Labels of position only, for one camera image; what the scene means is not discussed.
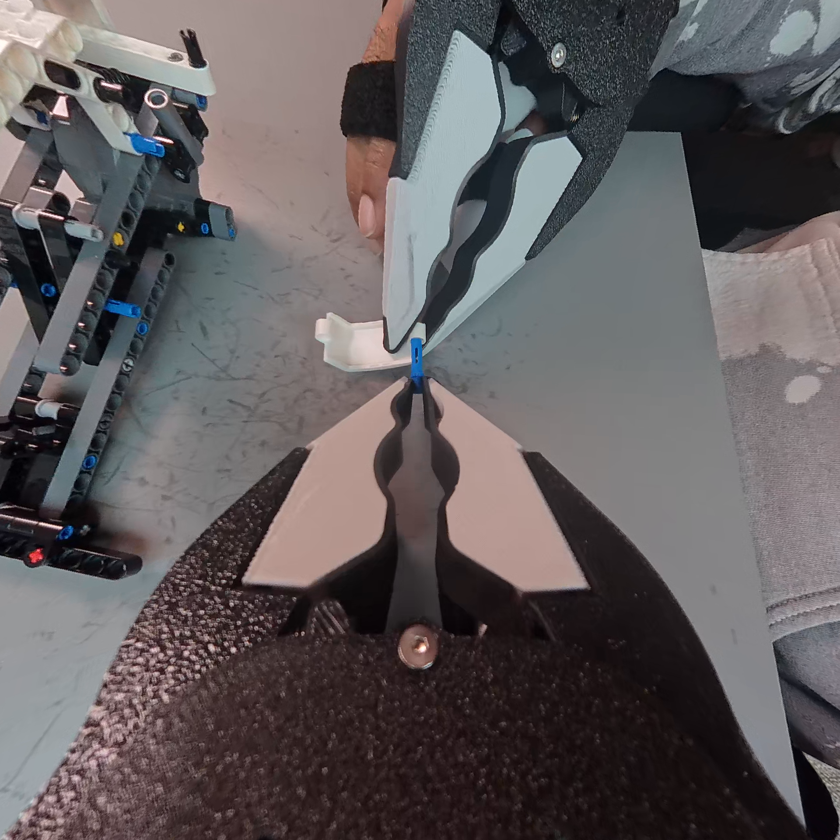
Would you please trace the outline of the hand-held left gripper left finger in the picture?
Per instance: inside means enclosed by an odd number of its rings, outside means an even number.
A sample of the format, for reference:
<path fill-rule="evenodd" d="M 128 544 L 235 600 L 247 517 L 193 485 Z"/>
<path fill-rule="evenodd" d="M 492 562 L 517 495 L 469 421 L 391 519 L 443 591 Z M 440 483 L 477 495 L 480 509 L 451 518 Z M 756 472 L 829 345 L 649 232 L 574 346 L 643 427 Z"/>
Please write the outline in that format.
<path fill-rule="evenodd" d="M 362 634 L 384 632 L 397 562 L 389 485 L 403 463 L 414 388 L 398 380 L 315 438 L 243 575 L 301 599 L 338 602 Z"/>

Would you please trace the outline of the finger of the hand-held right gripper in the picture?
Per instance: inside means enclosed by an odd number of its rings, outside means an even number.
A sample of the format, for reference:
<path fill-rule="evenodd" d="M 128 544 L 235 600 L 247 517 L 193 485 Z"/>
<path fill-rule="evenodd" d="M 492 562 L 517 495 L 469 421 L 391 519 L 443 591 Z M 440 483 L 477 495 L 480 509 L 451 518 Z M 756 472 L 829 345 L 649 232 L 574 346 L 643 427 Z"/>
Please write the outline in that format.
<path fill-rule="evenodd" d="M 429 281 L 450 244 L 457 201 L 497 143 L 505 109 L 490 55 L 459 29 L 449 41 L 407 177 L 385 198 L 383 344 L 394 354 L 429 299 Z"/>
<path fill-rule="evenodd" d="M 529 260 L 529 251 L 582 161 L 566 133 L 504 144 L 486 206 L 459 244 L 425 311 L 425 350 L 437 347 Z"/>

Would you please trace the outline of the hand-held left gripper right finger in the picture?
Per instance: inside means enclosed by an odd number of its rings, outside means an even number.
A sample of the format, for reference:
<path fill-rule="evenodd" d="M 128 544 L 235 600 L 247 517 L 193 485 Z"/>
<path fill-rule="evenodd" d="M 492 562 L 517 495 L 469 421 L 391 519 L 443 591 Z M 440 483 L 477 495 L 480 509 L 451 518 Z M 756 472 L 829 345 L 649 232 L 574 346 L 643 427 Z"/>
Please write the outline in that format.
<path fill-rule="evenodd" d="M 444 630 L 526 633 L 538 596 L 587 592 L 520 444 L 435 380 L 423 409 L 437 512 L 435 572 Z"/>

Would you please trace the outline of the white curved brick panel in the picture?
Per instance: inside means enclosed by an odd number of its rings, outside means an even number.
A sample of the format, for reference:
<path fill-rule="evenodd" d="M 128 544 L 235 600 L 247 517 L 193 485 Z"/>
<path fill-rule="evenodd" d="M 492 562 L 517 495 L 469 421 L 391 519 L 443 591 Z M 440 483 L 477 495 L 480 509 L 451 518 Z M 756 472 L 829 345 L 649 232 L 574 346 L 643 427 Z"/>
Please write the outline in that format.
<path fill-rule="evenodd" d="M 384 320 L 349 322 L 333 312 L 315 323 L 314 337 L 322 344 L 323 361 L 341 371 L 365 373 L 410 366 L 411 340 L 426 339 L 426 328 L 417 323 L 395 352 L 385 347 Z"/>

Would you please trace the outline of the brick-built truck chassis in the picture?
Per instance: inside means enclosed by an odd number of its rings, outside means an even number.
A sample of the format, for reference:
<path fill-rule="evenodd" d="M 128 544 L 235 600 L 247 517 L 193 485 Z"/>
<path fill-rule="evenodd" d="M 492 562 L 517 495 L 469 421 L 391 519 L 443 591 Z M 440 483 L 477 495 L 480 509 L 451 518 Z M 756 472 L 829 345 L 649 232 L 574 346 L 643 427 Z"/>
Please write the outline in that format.
<path fill-rule="evenodd" d="M 175 267 L 171 238 L 235 240 L 202 198 L 216 88 L 196 33 L 120 34 L 103 2 L 2 2 L 2 556 L 117 581 L 88 493 Z"/>

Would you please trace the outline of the grey desk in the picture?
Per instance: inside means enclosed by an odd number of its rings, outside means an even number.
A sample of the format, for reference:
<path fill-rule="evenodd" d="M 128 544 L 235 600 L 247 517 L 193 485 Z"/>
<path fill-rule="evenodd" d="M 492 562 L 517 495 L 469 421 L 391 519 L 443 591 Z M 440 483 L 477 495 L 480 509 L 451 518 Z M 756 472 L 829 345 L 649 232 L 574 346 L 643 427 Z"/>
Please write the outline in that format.
<path fill-rule="evenodd" d="M 62 761 L 144 602 L 291 448 L 388 386 L 322 361 L 314 324 L 382 313 L 344 188 L 340 104 L 380 2 L 108 2 L 121 32 L 194 28 L 217 94 L 203 193 L 237 240 L 176 273 L 91 494 L 125 581 L 2 559 L 2 832 Z M 432 376 L 542 453 L 644 553 L 696 624 L 746 738 L 799 793 L 679 136 L 629 134 L 581 212 L 430 353 Z"/>

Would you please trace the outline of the person's right hand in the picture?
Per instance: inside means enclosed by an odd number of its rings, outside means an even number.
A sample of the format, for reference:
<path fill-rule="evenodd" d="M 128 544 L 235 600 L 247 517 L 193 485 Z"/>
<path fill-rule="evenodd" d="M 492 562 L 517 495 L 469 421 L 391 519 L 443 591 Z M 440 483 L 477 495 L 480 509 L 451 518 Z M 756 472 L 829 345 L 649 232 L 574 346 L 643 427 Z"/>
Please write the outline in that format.
<path fill-rule="evenodd" d="M 389 1 L 379 16 L 361 58 L 363 64 L 392 60 L 404 1 Z M 385 242 L 385 195 L 395 143 L 351 135 L 346 140 L 346 193 L 360 234 L 377 256 Z"/>

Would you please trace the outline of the grey bleached hoodie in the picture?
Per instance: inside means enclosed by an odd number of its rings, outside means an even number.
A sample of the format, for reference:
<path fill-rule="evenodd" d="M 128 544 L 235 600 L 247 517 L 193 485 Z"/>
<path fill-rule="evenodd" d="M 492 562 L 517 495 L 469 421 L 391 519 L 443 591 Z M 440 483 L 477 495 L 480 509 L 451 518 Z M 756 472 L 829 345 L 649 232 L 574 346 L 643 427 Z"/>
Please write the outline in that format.
<path fill-rule="evenodd" d="M 703 252 L 794 745 L 839 766 L 839 219 Z"/>

